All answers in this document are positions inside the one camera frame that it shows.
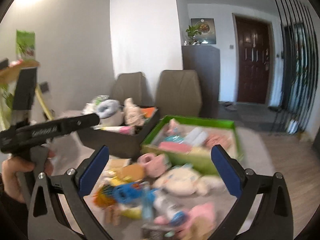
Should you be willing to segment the left human hand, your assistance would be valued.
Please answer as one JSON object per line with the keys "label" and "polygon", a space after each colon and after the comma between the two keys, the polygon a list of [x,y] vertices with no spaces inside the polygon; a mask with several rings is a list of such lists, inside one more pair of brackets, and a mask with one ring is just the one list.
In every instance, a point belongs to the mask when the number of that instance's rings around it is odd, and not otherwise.
{"label": "left human hand", "polygon": [[20,203],[25,203],[18,173],[32,172],[34,168],[34,163],[19,156],[9,157],[7,160],[3,161],[2,180],[4,192],[12,199]]}

